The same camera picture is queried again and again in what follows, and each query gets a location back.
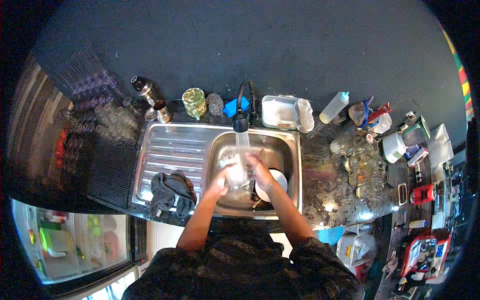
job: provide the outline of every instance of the red appliance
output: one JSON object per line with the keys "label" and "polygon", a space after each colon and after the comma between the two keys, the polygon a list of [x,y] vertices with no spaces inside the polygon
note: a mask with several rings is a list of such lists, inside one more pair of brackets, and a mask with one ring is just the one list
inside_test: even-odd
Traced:
{"label": "red appliance", "polygon": [[436,197],[435,185],[427,184],[413,189],[410,194],[410,202],[413,205],[419,205],[432,201]]}
{"label": "red appliance", "polygon": [[426,273],[427,279],[438,276],[447,258],[452,233],[447,228],[426,230],[407,241],[402,257],[400,277],[410,272]]}

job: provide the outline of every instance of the wet hand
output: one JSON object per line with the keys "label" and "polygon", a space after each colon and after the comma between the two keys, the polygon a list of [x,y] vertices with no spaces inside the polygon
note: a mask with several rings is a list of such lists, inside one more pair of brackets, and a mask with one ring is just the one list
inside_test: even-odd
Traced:
{"label": "wet hand", "polygon": [[258,183],[260,188],[265,192],[271,190],[276,180],[273,178],[268,168],[263,164],[260,157],[253,153],[246,153],[245,157],[247,157],[247,159],[251,162],[253,169],[255,170],[253,178]]}
{"label": "wet hand", "polygon": [[202,198],[208,197],[217,201],[221,196],[227,193],[228,186],[225,186],[225,178],[227,176],[228,168],[234,165],[235,164],[227,165],[218,172],[215,178],[213,178],[210,186],[205,190]]}

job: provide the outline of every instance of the dark towel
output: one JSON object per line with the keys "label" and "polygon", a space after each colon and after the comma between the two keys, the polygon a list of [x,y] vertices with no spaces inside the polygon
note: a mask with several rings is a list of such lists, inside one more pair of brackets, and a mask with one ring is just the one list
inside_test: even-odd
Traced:
{"label": "dark towel", "polygon": [[180,171],[174,171],[171,175],[158,173],[152,178],[150,190],[153,199],[150,202],[150,214],[156,216],[157,211],[169,210],[175,203],[175,195],[179,196],[176,214],[179,218],[185,218],[195,208],[197,202],[193,192],[193,185],[188,184],[187,178]]}

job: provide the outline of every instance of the glass fridge door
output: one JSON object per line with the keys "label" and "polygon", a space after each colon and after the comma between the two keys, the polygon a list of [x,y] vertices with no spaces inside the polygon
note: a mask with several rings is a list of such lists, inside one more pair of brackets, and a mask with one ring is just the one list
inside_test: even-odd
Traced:
{"label": "glass fridge door", "polygon": [[114,268],[131,260],[127,215],[52,211],[12,200],[27,256],[43,284]]}

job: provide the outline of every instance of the forearm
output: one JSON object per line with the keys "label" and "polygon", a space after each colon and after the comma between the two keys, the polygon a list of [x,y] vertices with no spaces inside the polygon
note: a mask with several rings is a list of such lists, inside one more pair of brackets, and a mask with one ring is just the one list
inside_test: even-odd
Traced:
{"label": "forearm", "polygon": [[298,209],[293,204],[287,193],[282,187],[275,182],[270,191],[267,192],[268,197],[272,201],[272,205],[276,211],[280,224],[285,231],[285,234],[295,247],[298,244],[304,243],[308,238],[313,238],[313,231],[308,225],[307,220],[300,214]]}
{"label": "forearm", "polygon": [[180,235],[177,248],[186,251],[203,250],[217,200],[205,192]]}

